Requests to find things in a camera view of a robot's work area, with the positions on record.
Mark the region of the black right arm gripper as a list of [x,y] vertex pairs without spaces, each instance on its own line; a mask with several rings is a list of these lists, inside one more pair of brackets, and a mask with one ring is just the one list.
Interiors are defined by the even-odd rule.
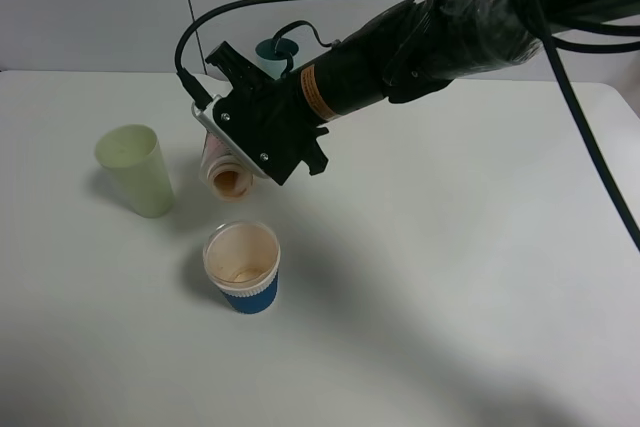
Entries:
[[302,98],[298,77],[275,80],[226,42],[206,62],[232,86],[213,106],[215,124],[266,177],[283,185],[301,163],[311,176],[325,171],[318,138],[328,129]]

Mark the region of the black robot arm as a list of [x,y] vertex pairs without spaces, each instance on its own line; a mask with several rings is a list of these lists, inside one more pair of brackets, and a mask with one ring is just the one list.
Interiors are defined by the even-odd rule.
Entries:
[[256,175],[283,184],[300,164],[314,175],[325,170],[318,138],[337,118],[522,64],[535,55],[544,24],[598,33],[638,11],[639,0],[405,0],[280,79],[219,45],[208,60],[231,92],[193,114]]

